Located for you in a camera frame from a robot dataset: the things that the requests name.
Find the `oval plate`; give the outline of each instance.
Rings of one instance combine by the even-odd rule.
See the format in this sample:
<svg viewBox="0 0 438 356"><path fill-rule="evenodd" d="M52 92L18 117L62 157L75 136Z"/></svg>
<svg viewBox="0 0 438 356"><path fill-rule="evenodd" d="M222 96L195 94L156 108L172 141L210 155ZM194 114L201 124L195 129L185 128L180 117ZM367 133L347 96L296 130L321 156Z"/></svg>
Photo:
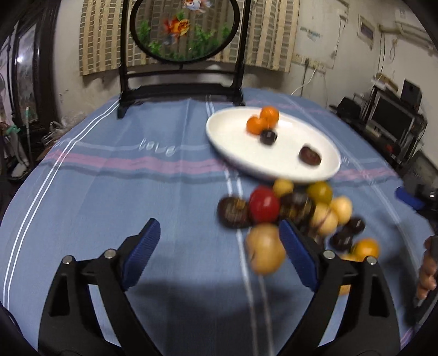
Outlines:
<svg viewBox="0 0 438 356"><path fill-rule="evenodd" d="M286 178L297 183L323 181L333 177L341 165L335 144L321 131L300 119L280 112L272 146L246 131L246 122L258 115L259 107L232 107L214 113L205 126L212 145L237 168L266 180ZM308 145L320 153L321 164L309 166L298 158Z"/></svg>

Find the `metal screw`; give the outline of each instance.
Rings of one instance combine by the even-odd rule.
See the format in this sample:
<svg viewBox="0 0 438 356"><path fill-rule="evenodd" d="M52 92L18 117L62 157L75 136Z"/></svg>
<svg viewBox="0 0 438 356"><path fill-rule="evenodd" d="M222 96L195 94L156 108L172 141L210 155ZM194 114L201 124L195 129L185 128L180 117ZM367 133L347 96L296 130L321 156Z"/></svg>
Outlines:
<svg viewBox="0 0 438 356"><path fill-rule="evenodd" d="M105 251L105 253L104 253L103 255L104 255L105 258L110 259L110 258L115 257L116 254L117 254L116 250L114 250L114 249L108 249L108 250Z"/></svg>
<svg viewBox="0 0 438 356"><path fill-rule="evenodd" d="M71 261L73 261L73 256L71 255L64 256L62 259L63 264L69 264Z"/></svg>
<svg viewBox="0 0 438 356"><path fill-rule="evenodd" d="M328 259L328 260L332 260L332 259L334 259L335 258L335 253L333 252L333 251L331 251L331 250L325 250L324 252L323 252L323 255L324 255L324 257L326 258L326 259Z"/></svg>
<svg viewBox="0 0 438 356"><path fill-rule="evenodd" d="M375 264L377 263L377 260L376 260L376 258L373 257L373 256L368 256L368 257L367 257L367 262L368 262L370 265L375 265Z"/></svg>

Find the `goldfish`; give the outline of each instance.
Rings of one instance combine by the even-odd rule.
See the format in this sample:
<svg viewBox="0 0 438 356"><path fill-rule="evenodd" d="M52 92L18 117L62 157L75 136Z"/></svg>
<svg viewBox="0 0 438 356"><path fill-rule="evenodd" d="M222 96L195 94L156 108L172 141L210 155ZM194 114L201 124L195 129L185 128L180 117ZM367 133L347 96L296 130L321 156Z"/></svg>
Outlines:
<svg viewBox="0 0 438 356"><path fill-rule="evenodd" d="M175 16L172 21L164 20L164 31L167 37L163 40L163 44L175 44L181 36L184 36L190 29L190 21L182 19L181 21Z"/></svg>
<svg viewBox="0 0 438 356"><path fill-rule="evenodd" d="M183 7L200 13L204 13L205 9L211 7L211 5L210 0L183 0Z"/></svg>

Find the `blue gripper pad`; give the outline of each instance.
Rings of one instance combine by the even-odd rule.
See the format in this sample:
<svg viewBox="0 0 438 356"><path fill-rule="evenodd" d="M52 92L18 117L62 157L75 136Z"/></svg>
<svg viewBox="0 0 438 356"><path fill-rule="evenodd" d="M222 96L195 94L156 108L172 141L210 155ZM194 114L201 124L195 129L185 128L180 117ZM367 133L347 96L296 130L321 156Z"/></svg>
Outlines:
<svg viewBox="0 0 438 356"><path fill-rule="evenodd" d="M396 189L396 198L411 206L415 210L421 210L425 206L420 199L410 195L403 187Z"/></svg>
<svg viewBox="0 0 438 356"><path fill-rule="evenodd" d="M283 220L279 226L280 240L300 277L301 283L313 292L318 289L318 275L315 262L292 230L287 221Z"/></svg>
<svg viewBox="0 0 438 356"><path fill-rule="evenodd" d="M160 234L160 223L155 219L147 229L143 228L140 232L140 241L137 246L133 248L123 264L121 281L123 290L126 291L128 288L137 284L160 240Z"/></svg>

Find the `curtain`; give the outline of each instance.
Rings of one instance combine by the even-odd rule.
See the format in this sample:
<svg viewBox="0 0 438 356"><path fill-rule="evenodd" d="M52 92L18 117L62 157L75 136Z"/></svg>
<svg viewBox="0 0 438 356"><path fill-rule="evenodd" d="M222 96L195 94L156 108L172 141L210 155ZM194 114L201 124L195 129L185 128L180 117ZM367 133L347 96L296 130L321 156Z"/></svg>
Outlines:
<svg viewBox="0 0 438 356"><path fill-rule="evenodd" d="M129 15L135 0L129 1ZM88 75L118 68L120 64L120 32L123 0L84 0L79 30L79 71ZM242 14L244 0L237 0ZM181 0L144 0L137 13L138 26L147 19L150 36L162 31L163 14L174 14L182 9ZM289 72L297 32L299 0L252 0L246 43L246 64L275 71ZM207 31L232 25L230 0L211 0L205 13L188 12L191 24ZM240 27L231 43L211 61L235 63L239 46ZM194 31L181 36L177 55L189 52ZM215 31L220 42L223 34ZM130 31L127 34L127 65L157 63L134 43Z"/></svg>

